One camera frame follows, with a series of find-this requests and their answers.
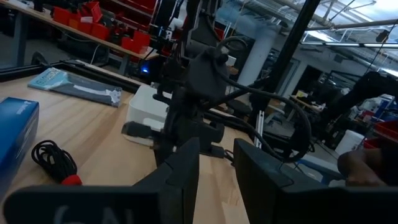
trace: white container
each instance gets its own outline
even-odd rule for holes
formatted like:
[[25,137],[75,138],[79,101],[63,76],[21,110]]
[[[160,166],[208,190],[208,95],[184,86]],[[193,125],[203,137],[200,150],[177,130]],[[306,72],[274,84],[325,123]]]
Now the white container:
[[340,144],[336,148],[336,152],[342,155],[346,152],[355,150],[362,142],[365,137],[362,134],[358,134],[354,131],[347,130]]
[[[140,86],[137,93],[129,102],[126,122],[135,121],[139,124],[150,126],[154,131],[160,131],[164,126],[167,108],[169,106],[153,99],[153,95],[156,92],[157,90],[150,86]],[[163,95],[167,98],[172,97],[169,93],[163,93]],[[125,138],[146,146],[153,145],[153,140],[151,139],[135,138],[131,136],[125,136]]]

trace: wooden workbench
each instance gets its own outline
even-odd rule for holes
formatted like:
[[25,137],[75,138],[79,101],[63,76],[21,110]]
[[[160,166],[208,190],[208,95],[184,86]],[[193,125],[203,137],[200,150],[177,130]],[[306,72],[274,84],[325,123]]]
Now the wooden workbench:
[[[85,185],[130,186],[155,170],[152,150],[126,140],[121,134],[133,94],[123,92],[121,106],[113,108],[27,88],[31,79],[33,77],[0,83],[0,98],[13,96],[40,103],[39,129],[34,144],[51,139],[70,152]],[[220,145],[233,150],[235,138],[250,141],[246,134],[226,128]],[[21,187],[52,183],[28,152],[7,194]],[[226,159],[200,156],[194,223],[249,223],[235,170]]]
[[[132,52],[130,50],[124,49],[121,46],[118,46],[116,44],[110,43],[110,42],[105,41],[105,40],[101,40],[101,39],[96,38],[96,37],[93,37],[92,35],[89,35],[89,34],[86,34],[84,32],[81,32],[81,31],[76,30],[76,29],[74,29],[72,27],[63,25],[63,24],[61,24],[59,22],[55,22],[51,18],[50,12],[48,10],[45,10],[45,12],[38,12],[38,11],[35,11],[34,9],[28,7],[28,5],[23,4],[23,3],[21,3],[21,2],[19,2],[17,0],[0,0],[0,4],[3,4],[3,5],[11,8],[11,9],[15,9],[15,10],[21,12],[24,15],[28,15],[30,17],[33,17],[34,19],[38,19],[38,20],[40,20],[42,22],[50,24],[51,26],[54,26],[54,27],[57,27],[59,29],[63,29],[63,30],[66,30],[66,31],[70,31],[70,32],[72,32],[74,34],[78,34],[78,35],[80,35],[82,37],[85,37],[85,38],[87,38],[89,40],[92,40],[93,42],[96,42],[98,44],[104,45],[104,46],[109,47],[109,48],[111,48],[113,50],[117,50],[119,52],[122,52],[122,53],[124,53],[127,56],[127,57],[123,58],[124,59],[123,62],[125,64],[127,64],[127,62],[129,61],[129,56],[135,56],[135,57],[143,59],[152,50],[152,48],[149,47],[146,53],[137,54],[137,53]],[[15,29],[23,29],[24,27],[27,26],[27,23],[26,23],[26,21],[24,19],[17,18],[16,21],[17,22],[16,22],[16,28]],[[20,30],[20,31],[16,30],[15,41],[17,42],[16,44],[18,44],[18,42],[21,42],[19,45],[25,46],[24,42],[26,41],[26,36],[25,37],[21,37],[22,34],[25,36],[26,35],[26,31],[25,30]],[[20,55],[16,56],[17,58],[18,57],[21,58],[22,56],[24,56],[24,49],[21,49],[21,50],[15,49],[15,50],[16,50],[17,53],[20,53]],[[146,60],[151,60],[151,59],[156,58],[158,56],[159,56],[158,53],[152,52],[146,58]],[[125,68],[123,68],[123,70],[121,69],[121,73],[123,73],[122,75],[124,75],[125,71],[126,71]]]

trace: coiled black cable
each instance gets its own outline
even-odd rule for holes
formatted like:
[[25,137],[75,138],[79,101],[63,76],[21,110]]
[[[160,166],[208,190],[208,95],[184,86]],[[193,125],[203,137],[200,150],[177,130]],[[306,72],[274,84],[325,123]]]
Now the coiled black cable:
[[39,142],[32,150],[32,159],[59,184],[77,174],[77,166],[69,152],[51,140]]

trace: red object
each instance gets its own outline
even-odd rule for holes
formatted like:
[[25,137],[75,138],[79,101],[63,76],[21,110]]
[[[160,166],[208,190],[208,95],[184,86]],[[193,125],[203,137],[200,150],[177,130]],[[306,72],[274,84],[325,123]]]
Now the red object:
[[132,26],[136,29],[148,31],[152,17],[131,10],[128,7],[122,5],[122,3],[128,4],[126,2],[123,2],[123,0],[117,0],[117,1],[102,0],[101,8],[113,12],[115,14],[115,19],[118,21],[124,22],[127,25]]
[[384,138],[373,138],[367,139],[363,142],[364,149],[382,149],[382,148],[391,148],[396,144]]
[[379,143],[380,143],[379,138],[368,139],[363,142],[363,147],[365,149],[377,149],[379,147]]
[[80,14],[82,17],[92,16],[94,23],[100,21],[100,19],[102,18],[102,12],[99,2],[92,1],[84,3],[82,10],[80,10]]
[[69,25],[70,11],[60,7],[54,7],[54,21],[63,25]]
[[91,30],[93,29],[93,24],[89,22],[79,22],[78,30],[86,33],[91,34]]
[[109,29],[102,24],[93,24],[91,35],[101,40],[107,40],[109,37]]
[[80,20],[81,20],[81,16],[80,16],[79,13],[78,14],[72,14],[71,13],[70,17],[69,17],[69,26],[74,28],[74,29],[78,29]]
[[131,50],[133,46],[133,41],[130,37],[123,37],[122,38],[122,48]]
[[135,31],[134,37],[132,39],[134,44],[132,46],[131,51],[137,54],[144,54],[148,50],[148,46],[150,44],[150,35],[145,34],[143,32]]
[[157,0],[124,0],[124,3],[152,15],[155,11],[156,1]]
[[162,48],[162,55],[168,57],[168,56],[170,56],[170,54],[171,54],[170,49],[166,49],[165,47]]
[[62,185],[82,185],[83,182],[80,180],[78,175],[70,175],[61,182]]
[[398,142],[398,121],[386,121],[377,123],[374,129],[390,140]]

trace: black mount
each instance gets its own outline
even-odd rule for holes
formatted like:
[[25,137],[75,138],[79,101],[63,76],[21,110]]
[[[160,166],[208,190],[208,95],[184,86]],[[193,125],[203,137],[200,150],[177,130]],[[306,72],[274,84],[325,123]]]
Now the black mount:
[[[194,137],[199,137],[201,154],[224,158],[224,149],[212,145],[213,142],[221,142],[224,136],[224,125],[214,122],[206,123],[205,110],[202,109],[203,101],[216,101],[225,94],[226,83],[216,75],[212,65],[212,61],[216,59],[218,57],[214,49],[208,49],[193,59],[181,76],[185,80],[174,84],[171,99],[163,96],[162,85],[158,87],[157,94],[153,96],[154,99],[169,106],[161,133],[156,133],[150,130],[150,127],[134,122],[124,125],[123,134],[154,140],[157,165],[163,163],[173,153],[175,146],[179,147]],[[216,64],[218,70],[224,71],[227,75],[225,62],[218,61]]]

